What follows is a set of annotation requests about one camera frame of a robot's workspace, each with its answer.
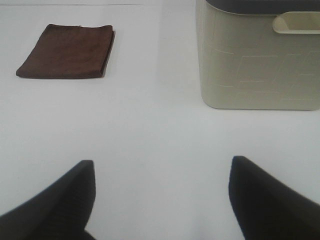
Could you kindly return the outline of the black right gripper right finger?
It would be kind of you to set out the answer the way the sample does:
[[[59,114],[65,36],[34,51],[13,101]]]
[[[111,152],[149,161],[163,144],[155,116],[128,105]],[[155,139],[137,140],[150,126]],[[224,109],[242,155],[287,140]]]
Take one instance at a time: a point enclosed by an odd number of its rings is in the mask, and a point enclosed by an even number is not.
[[[246,240],[318,240],[320,206],[244,156],[234,156],[228,183]]]

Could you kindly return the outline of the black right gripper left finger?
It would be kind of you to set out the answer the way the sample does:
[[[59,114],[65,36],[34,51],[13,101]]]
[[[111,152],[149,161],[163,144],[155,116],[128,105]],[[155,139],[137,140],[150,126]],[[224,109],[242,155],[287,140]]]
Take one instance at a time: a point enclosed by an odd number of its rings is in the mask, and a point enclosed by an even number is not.
[[[94,162],[82,160],[46,189],[0,217],[2,240],[92,240]]]

